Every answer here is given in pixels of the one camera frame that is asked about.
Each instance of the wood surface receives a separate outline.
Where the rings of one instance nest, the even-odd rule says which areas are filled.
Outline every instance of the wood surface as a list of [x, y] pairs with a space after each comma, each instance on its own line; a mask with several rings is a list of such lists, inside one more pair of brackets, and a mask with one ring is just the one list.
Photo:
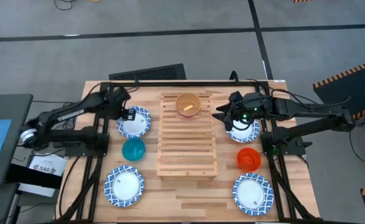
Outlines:
[[[88, 81], [84, 87], [83, 96], [99, 81]], [[284, 81], [269, 81], [273, 88], [287, 89]], [[122, 145], [126, 141], [117, 131], [116, 122], [110, 121], [108, 132], [110, 134], [110, 144], [108, 155], [103, 159], [101, 170], [101, 180], [96, 200], [95, 222], [271, 222], [277, 221], [277, 210], [275, 203], [271, 210], [264, 216], [249, 216], [238, 209], [232, 198], [233, 182], [244, 172], [239, 170], [236, 164], [236, 156], [240, 149], [251, 147], [260, 152], [262, 163], [255, 171], [263, 175], [269, 182], [270, 172], [268, 161], [262, 153], [262, 145], [257, 138], [249, 144], [241, 144], [229, 138], [224, 130], [222, 122], [215, 122], [216, 151], [218, 159], [218, 176], [213, 181], [161, 181], [157, 177], [157, 151], [159, 138], [159, 114], [160, 95], [162, 93], [211, 93], [211, 112], [215, 112], [217, 106], [228, 102], [228, 96], [235, 91], [240, 91], [242, 95], [254, 92], [254, 87], [140, 87], [131, 93], [131, 100], [128, 106], [142, 106], [149, 110], [152, 117], [152, 126], [149, 132], [142, 138], [146, 144], [146, 154], [141, 161], [129, 162], [122, 156]], [[288, 98], [285, 93], [275, 92], [276, 97]], [[83, 114], [78, 117], [76, 128], [93, 124], [93, 114]], [[278, 122], [278, 126], [295, 126], [295, 120]], [[65, 176], [70, 170], [75, 157], [69, 158]], [[319, 216], [315, 196], [312, 189], [307, 165], [297, 156], [285, 156], [287, 172], [290, 186], [297, 198], [314, 216]], [[76, 163], [68, 179], [63, 194], [63, 213], [72, 204], [81, 189], [81, 181], [85, 169], [86, 158], [82, 157]], [[111, 205], [103, 192], [104, 179], [115, 167], [128, 164], [139, 169], [145, 178], [145, 192], [141, 199], [134, 205], [127, 208], [117, 208]], [[281, 191], [282, 205], [285, 216], [289, 211], [283, 190]], [[91, 192], [88, 192], [83, 218], [88, 216]]]
[[161, 180], [213, 180], [217, 176], [217, 154], [212, 93], [194, 93], [201, 108], [192, 118], [178, 113], [175, 102], [179, 94], [160, 94], [157, 176]]

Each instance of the blue and white plate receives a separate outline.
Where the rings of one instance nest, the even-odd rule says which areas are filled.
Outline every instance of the blue and white plate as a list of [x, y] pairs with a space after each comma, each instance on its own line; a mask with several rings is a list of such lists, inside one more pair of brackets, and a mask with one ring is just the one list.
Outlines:
[[274, 203], [274, 191], [263, 176], [247, 173], [234, 182], [233, 199], [242, 212], [265, 215]]
[[[247, 127], [246, 124], [240, 123], [239, 121], [235, 120], [233, 121], [233, 124], [237, 128], [241, 129]], [[232, 130], [226, 132], [226, 134], [228, 134], [228, 136], [231, 137], [231, 139], [240, 143], [247, 143], [253, 141], [258, 137], [258, 133], [259, 133], [259, 123], [257, 120], [254, 120], [254, 122], [250, 125], [250, 127], [244, 131], [239, 131], [235, 128], [232, 128]]]
[[109, 202], [117, 207], [136, 203], [145, 189], [144, 177], [132, 166], [115, 168], [105, 180], [104, 192]]
[[148, 132], [152, 122], [152, 118], [147, 109], [140, 106], [132, 106], [131, 108], [137, 112], [134, 121], [118, 119], [118, 131], [121, 135], [129, 139], [142, 137]]

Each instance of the orange bowl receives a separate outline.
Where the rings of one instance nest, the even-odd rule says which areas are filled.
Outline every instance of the orange bowl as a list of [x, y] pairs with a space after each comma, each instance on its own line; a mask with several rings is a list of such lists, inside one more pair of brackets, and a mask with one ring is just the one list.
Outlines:
[[252, 148], [243, 148], [238, 153], [238, 167], [244, 172], [252, 172], [261, 166], [261, 156]]
[[175, 107], [181, 116], [191, 118], [200, 111], [201, 101], [193, 93], [181, 93], [175, 101]]

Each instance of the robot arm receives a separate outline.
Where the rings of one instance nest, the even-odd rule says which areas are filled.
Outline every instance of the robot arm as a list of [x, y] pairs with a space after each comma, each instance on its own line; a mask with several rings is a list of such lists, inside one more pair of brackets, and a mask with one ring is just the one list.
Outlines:
[[335, 131], [350, 131], [354, 128], [354, 121], [347, 109], [340, 104], [318, 105], [297, 103], [289, 99], [265, 96], [261, 93], [248, 93], [242, 97], [240, 92], [234, 92], [229, 97], [229, 103], [217, 107], [222, 113], [213, 114], [213, 117], [225, 124], [227, 131], [236, 128], [233, 121], [249, 125], [255, 119], [285, 121], [294, 117], [323, 118], [320, 125], [309, 126], [305, 129], [291, 128], [291, 137], [303, 136], [332, 129]]
[[22, 127], [23, 146], [37, 149], [48, 142], [62, 141], [83, 142], [88, 147], [103, 146], [106, 144], [108, 136], [98, 133], [92, 126], [81, 130], [54, 130], [52, 127], [59, 122], [84, 113], [97, 113], [101, 117], [110, 119], [134, 120], [135, 111], [125, 109], [126, 101], [129, 99], [131, 99], [129, 93], [120, 87], [115, 91], [90, 93], [81, 101], [72, 103], [65, 108], [43, 112]]

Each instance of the wooden rack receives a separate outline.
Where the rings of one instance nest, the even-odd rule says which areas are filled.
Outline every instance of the wooden rack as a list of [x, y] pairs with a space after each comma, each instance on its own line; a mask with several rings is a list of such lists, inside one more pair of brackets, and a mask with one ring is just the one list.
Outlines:
[[157, 176], [162, 180], [213, 180], [217, 176], [215, 127], [211, 117], [211, 93], [195, 93], [201, 109], [184, 118], [175, 108], [181, 93], [160, 96]]

